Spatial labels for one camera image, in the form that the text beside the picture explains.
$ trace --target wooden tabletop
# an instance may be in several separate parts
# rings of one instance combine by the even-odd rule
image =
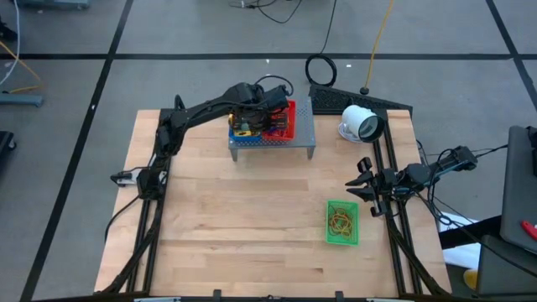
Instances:
[[[409,113],[388,115],[398,166],[419,162]],[[148,162],[158,119],[159,111],[138,112],[125,169]],[[359,159],[374,162],[373,146],[341,138],[340,120],[315,116],[312,160],[301,148],[254,149],[239,151],[234,163],[226,118],[190,129],[172,160],[151,295],[211,296],[221,289],[224,296],[333,297],[342,290],[346,297],[396,297],[385,222],[371,217],[371,203],[344,185],[357,177]],[[387,163],[383,138],[381,144]],[[119,189],[114,211],[137,193],[135,186]],[[358,203],[358,247],[325,242],[329,199]],[[131,256],[141,204],[112,225],[96,290],[109,285]],[[433,217],[417,199],[407,211],[418,258],[451,291]],[[145,259],[138,289],[144,269]]]

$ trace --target gray floor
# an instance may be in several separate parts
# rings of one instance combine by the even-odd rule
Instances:
[[[85,11],[22,9],[24,53],[105,54],[125,0],[93,0]],[[495,1],[520,53],[537,52],[531,1]],[[284,18],[296,4],[267,12]],[[388,4],[340,0],[326,52],[367,53]],[[331,1],[304,1],[286,25],[259,12],[229,8],[226,0],[134,0],[118,53],[303,53],[322,46]],[[13,5],[0,2],[14,27]],[[507,54],[484,1],[396,2],[381,53]],[[0,62],[0,69],[5,61]],[[45,104],[0,107],[0,129],[13,131],[18,149],[0,174],[0,300],[19,298],[49,220],[82,120],[102,69],[101,60],[29,60],[45,82]],[[335,88],[357,91],[366,60],[336,60]],[[537,61],[524,62],[537,76]],[[325,66],[312,74],[327,80]],[[90,294],[101,261],[103,231],[117,188],[108,179],[124,163],[139,109],[187,106],[221,95],[239,81],[265,74],[288,77],[295,98],[307,97],[303,60],[115,60],[35,298]],[[33,79],[18,67],[2,90]],[[267,81],[266,86],[276,82]],[[511,125],[537,126],[537,114],[512,60],[376,60],[371,96],[414,106],[414,129],[427,153],[465,144],[506,142]],[[437,195],[463,214],[482,219],[501,209],[505,152],[480,160],[471,173],[446,176]]]

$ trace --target red object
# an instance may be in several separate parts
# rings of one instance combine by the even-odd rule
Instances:
[[[295,138],[295,120],[296,120],[296,102],[292,100],[287,101],[289,103],[289,108],[285,108],[283,112],[287,113],[287,129],[285,130],[274,130],[271,133],[263,132],[263,138],[267,140],[278,140],[278,141],[290,141]]]
[[[520,225],[522,225],[522,228],[528,233],[530,237],[532,237],[534,240],[537,240],[537,228],[535,228],[535,226],[533,226],[527,221],[522,221]]]

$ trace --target red plastic container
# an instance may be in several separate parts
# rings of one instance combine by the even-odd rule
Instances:
[[[289,108],[285,108],[287,112],[287,129],[275,130],[271,133],[263,132],[263,138],[267,140],[291,141],[295,138],[295,121],[296,121],[296,102],[288,100]]]

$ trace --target green plastic container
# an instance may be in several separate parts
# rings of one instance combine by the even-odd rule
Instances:
[[[337,209],[343,209],[348,215],[352,215],[352,231],[350,237],[331,233],[329,217],[332,216]],[[329,200],[326,203],[326,242],[330,244],[357,246],[359,238],[358,218],[358,204],[356,202]]]

